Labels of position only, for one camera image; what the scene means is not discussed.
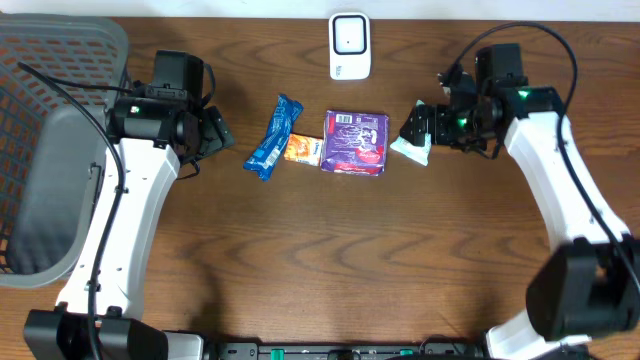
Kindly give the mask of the purple Carefree pad pack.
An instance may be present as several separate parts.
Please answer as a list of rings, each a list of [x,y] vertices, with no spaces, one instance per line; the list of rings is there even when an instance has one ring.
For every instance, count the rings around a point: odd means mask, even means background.
[[[320,168],[331,173],[379,176],[384,172],[389,117],[328,110]]]

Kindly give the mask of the teal wet wipes pack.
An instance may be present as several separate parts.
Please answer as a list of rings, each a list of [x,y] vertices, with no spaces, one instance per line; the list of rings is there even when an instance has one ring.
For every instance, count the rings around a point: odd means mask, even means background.
[[[423,166],[427,166],[428,155],[432,144],[431,135],[428,134],[426,139],[428,142],[425,145],[411,145],[408,141],[398,136],[398,138],[391,143],[390,147],[411,160],[416,161]]]

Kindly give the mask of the orange Kleenex tissue pack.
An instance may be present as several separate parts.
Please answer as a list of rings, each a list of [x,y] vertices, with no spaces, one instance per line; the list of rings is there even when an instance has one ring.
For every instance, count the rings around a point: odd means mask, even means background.
[[[310,166],[319,166],[324,141],[319,138],[291,134],[285,149],[284,158],[288,161]]]

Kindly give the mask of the blue snack wrapper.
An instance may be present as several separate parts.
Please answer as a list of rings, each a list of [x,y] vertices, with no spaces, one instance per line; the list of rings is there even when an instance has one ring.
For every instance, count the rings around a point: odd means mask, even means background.
[[[265,137],[243,168],[255,172],[260,180],[268,181],[280,155],[286,149],[294,124],[303,111],[302,104],[279,94]]]

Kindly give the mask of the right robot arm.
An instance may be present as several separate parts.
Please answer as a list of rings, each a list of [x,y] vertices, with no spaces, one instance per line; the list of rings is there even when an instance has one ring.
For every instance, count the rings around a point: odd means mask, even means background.
[[[485,335],[488,355],[539,359],[566,345],[639,323],[639,243],[601,195],[575,145],[566,105],[517,70],[442,75],[449,104],[418,101],[399,132],[414,149],[484,153],[489,140],[525,176],[551,256],[526,290],[526,307]]]

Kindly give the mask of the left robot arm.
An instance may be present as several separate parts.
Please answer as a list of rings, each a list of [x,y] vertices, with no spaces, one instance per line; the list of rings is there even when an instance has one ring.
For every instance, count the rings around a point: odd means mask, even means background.
[[[24,339],[37,359],[213,359],[204,336],[144,324],[144,281],[166,196],[188,149],[198,161],[233,144],[218,109],[193,115],[158,99],[124,98],[110,129],[100,197],[79,260],[52,311],[33,310]]]

